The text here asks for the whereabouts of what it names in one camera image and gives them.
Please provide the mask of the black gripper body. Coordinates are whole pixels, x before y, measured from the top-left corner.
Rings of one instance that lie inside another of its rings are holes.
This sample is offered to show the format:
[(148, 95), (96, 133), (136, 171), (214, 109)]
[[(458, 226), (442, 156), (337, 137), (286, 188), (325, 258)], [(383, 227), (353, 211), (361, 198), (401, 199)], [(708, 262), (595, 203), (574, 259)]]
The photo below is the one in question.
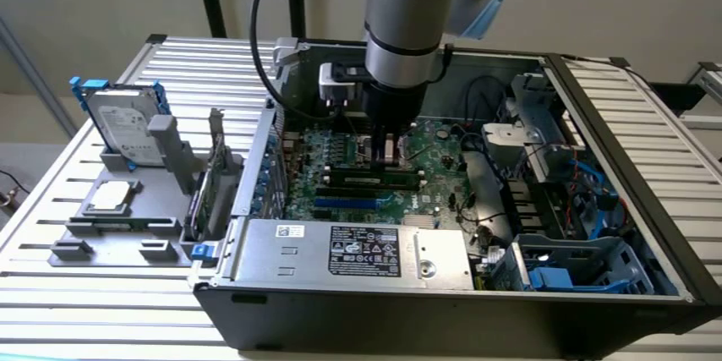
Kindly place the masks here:
[(362, 109), (374, 127), (399, 129), (418, 116), (426, 96), (426, 85), (398, 88), (381, 83), (363, 86)]

